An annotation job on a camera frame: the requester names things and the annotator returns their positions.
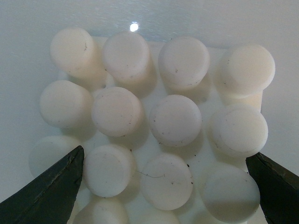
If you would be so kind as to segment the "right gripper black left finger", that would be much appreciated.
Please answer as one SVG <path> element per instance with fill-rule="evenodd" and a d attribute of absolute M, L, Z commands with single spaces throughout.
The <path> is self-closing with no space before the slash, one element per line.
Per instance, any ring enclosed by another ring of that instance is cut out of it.
<path fill-rule="evenodd" d="M 2 224 L 65 224 L 82 182 L 84 149 L 77 146 L 0 204 Z"/>

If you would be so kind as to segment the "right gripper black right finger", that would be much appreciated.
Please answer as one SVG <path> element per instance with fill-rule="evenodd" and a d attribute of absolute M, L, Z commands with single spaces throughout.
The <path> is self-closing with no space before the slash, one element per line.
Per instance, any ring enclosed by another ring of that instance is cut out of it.
<path fill-rule="evenodd" d="M 299 222 L 299 177 L 262 153 L 246 158 L 260 191 L 260 205 L 269 224 Z"/>

